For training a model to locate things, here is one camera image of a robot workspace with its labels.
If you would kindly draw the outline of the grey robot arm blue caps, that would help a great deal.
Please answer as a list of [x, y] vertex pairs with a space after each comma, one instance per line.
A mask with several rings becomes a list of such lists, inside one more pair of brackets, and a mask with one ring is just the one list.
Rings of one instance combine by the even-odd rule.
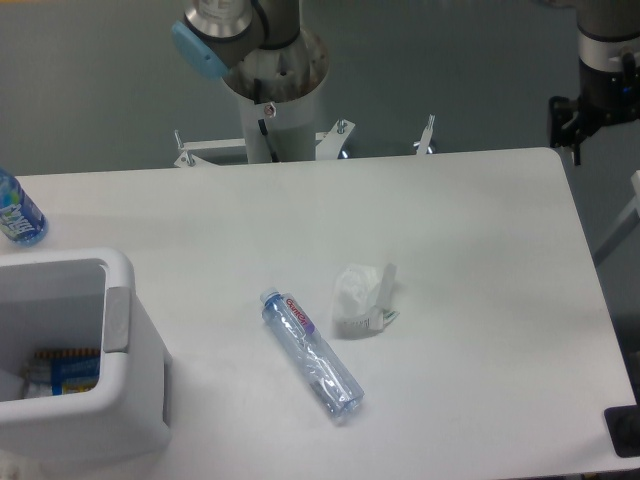
[[[603, 127], [639, 118], [639, 4], [550, 1], [576, 14], [580, 94], [548, 102], [551, 146], [580, 146]], [[249, 163], [337, 159], [354, 125], [314, 130], [328, 50], [302, 24], [298, 1], [188, 1], [171, 27], [184, 61], [236, 98]]]

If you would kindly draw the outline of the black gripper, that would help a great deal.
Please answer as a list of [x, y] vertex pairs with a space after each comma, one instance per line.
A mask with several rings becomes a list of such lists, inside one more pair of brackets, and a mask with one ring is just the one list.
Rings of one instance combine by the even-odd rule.
[[562, 96], [548, 100], [549, 145], [571, 147], [574, 166], [582, 164], [582, 143], [601, 127], [639, 119], [639, 67], [634, 60], [625, 59], [622, 69], [614, 72], [580, 61], [579, 76], [578, 100]]

